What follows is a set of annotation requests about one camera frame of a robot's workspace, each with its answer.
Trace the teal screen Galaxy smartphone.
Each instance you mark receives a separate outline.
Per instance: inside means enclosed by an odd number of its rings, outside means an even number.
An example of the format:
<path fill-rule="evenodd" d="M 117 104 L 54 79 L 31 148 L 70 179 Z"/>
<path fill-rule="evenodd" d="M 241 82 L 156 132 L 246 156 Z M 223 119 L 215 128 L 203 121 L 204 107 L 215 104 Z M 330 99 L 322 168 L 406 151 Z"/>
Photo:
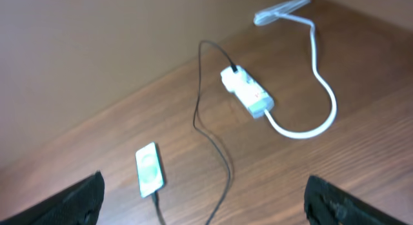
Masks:
<path fill-rule="evenodd" d="M 140 196 L 145 198 L 165 185 L 157 144 L 151 142 L 135 152 Z"/>

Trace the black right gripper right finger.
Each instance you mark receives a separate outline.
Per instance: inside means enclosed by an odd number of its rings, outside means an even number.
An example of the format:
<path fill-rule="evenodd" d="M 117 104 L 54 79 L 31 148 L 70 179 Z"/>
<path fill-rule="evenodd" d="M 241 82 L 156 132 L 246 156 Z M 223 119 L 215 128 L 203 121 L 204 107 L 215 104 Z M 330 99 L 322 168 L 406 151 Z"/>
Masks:
<path fill-rule="evenodd" d="M 307 181 L 304 211 L 311 225 L 406 225 L 315 175 Z"/>

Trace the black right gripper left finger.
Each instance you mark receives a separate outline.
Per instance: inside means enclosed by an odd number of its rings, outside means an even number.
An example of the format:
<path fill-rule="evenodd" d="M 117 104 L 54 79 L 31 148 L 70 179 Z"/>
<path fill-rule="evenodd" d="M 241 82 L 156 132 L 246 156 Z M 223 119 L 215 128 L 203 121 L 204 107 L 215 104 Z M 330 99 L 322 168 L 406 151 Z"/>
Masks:
<path fill-rule="evenodd" d="M 47 198 L 1 225 L 96 225 L 105 194 L 100 171 Z"/>

